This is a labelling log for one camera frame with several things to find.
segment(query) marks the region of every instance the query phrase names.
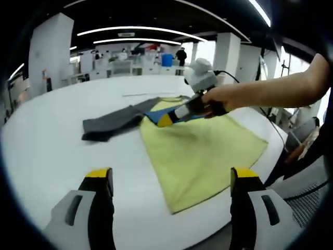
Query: forearm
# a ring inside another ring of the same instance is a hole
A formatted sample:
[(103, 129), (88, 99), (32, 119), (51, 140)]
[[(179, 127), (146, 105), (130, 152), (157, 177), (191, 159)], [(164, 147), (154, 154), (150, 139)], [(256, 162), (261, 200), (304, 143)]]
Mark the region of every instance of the forearm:
[(320, 99), (329, 88), (329, 65), (316, 55), (309, 69), (287, 77), (238, 84), (232, 108), (247, 106), (302, 107)]

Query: round table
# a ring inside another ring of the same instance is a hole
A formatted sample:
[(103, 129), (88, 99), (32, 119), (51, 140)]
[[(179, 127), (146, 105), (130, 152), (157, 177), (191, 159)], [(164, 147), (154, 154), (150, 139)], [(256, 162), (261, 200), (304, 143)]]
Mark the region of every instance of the round table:
[[(23, 104), (2, 130), (9, 180), (22, 209), (39, 228), (51, 209), (93, 169), (113, 168), (113, 237), (118, 250), (185, 249), (230, 221), (230, 190), (171, 215), (138, 129), (107, 143), (82, 141), (82, 121), (156, 96), (192, 96), (179, 76), (100, 79), (58, 89)], [(266, 180), (283, 149), (271, 123), (257, 111), (229, 114), (268, 141), (252, 169)], [(284, 138), (287, 135), (277, 128)]]

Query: floor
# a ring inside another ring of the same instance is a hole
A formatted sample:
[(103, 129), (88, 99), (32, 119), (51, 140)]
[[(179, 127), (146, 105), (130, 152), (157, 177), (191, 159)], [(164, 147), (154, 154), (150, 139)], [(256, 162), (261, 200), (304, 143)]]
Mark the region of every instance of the floor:
[(187, 248), (187, 250), (228, 250), (231, 240), (231, 232), (232, 228), (229, 223), (209, 238), (195, 246)]

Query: yellow cloth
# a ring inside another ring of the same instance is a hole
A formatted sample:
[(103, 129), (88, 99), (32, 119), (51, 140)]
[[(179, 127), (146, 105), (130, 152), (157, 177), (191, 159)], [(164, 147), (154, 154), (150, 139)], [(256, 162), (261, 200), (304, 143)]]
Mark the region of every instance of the yellow cloth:
[[(160, 102), (152, 110), (179, 103)], [(141, 134), (172, 213), (230, 186), (231, 167), (250, 168), (267, 142), (228, 115), (158, 128), (147, 117)]]

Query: blue bin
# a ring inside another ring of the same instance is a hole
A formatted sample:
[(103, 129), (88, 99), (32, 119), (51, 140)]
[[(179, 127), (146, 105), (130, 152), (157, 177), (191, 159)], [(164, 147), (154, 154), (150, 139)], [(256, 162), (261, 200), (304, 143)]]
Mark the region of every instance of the blue bin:
[(162, 55), (162, 66), (163, 67), (171, 67), (172, 66), (172, 54), (164, 54)]

